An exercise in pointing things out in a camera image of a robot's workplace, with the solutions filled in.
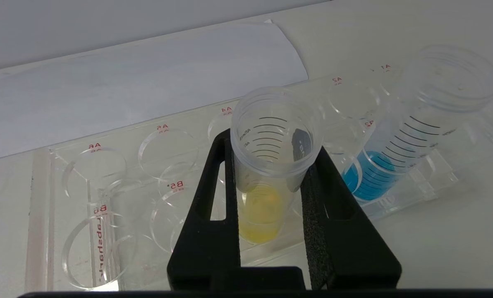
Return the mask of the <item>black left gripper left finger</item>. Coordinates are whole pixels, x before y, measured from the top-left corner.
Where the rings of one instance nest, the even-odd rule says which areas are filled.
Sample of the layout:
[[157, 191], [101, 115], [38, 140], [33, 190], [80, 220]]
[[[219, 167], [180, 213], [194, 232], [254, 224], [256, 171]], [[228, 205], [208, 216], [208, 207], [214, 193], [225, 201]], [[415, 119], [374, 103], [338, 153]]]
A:
[[[211, 220], [220, 165], [225, 165], [225, 219]], [[240, 266], [237, 190], [231, 131], [214, 138], [195, 196], [167, 265], [171, 290], [209, 290], [212, 277]]]

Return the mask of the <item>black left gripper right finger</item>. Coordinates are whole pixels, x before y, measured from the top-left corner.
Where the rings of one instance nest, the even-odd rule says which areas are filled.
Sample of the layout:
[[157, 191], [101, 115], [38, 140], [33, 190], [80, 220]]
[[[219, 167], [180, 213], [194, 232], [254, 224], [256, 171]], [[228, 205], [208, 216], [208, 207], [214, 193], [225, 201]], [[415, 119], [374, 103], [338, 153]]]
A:
[[395, 289], [402, 267], [324, 148], [301, 184], [303, 233], [313, 290]]

